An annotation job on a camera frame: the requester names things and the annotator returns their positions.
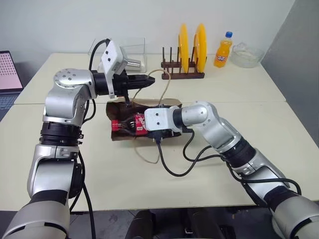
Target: laptop screen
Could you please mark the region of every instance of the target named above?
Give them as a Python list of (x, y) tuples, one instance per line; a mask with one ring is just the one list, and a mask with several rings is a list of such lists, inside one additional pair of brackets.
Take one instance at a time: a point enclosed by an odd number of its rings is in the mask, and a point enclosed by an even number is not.
[(10, 52), (0, 51), (0, 92), (17, 91), (22, 88)]

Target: yellow plate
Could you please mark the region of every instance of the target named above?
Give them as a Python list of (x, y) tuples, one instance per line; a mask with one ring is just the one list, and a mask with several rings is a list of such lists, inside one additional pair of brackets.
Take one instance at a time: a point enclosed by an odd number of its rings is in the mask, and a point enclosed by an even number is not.
[(178, 46), (181, 66), (183, 67), (184, 72), (188, 73), (188, 36), (185, 23), (183, 23), (180, 27), (178, 35)]
[(206, 32), (204, 24), (198, 25), (194, 36), (194, 62), (198, 58), (197, 71), (204, 72), (207, 56)]

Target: transparent box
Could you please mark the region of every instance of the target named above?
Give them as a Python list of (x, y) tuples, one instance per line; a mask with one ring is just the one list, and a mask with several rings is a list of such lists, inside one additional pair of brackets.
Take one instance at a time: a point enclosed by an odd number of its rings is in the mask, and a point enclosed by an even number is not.
[[(88, 51), (88, 55), (91, 56), (94, 46), (105, 37), (96, 37)], [(112, 37), (120, 47), (122, 47), (129, 60), (128, 66), (125, 68), (127, 73), (145, 73), (147, 71), (147, 55), (146, 45), (144, 37)], [(102, 44), (95, 52), (95, 56), (102, 56), (106, 46)]]

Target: laptop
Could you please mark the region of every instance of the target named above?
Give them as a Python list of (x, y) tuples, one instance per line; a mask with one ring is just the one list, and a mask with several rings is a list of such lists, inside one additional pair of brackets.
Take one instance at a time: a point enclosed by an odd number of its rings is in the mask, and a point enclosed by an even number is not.
[(0, 51), (0, 121), (23, 90), (9, 51)]

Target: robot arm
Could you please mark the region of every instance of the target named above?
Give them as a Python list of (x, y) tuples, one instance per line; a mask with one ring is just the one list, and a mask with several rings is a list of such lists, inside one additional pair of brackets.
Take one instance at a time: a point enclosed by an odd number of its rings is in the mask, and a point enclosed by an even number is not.
[[(244, 180), (284, 178), (283, 173), (258, 149), (253, 148), (225, 119), (219, 117), (214, 105), (195, 102), (178, 108), (153, 108), (145, 111), (147, 130), (195, 126), (205, 140), (228, 162)], [(285, 238), (310, 239), (319, 237), (319, 207), (309, 199), (289, 190), (284, 182), (242, 183), (259, 206), (268, 207), (274, 224)]]
[(123, 52), (107, 40), (101, 63), (103, 73), (64, 69), (55, 74), (27, 181), (31, 200), (17, 212), (3, 239), (68, 238), (68, 199), (82, 187), (82, 165), (76, 159), (83, 138), (86, 101), (98, 95), (125, 96), (128, 101), (128, 90), (144, 88), (155, 81), (146, 75), (128, 76)]

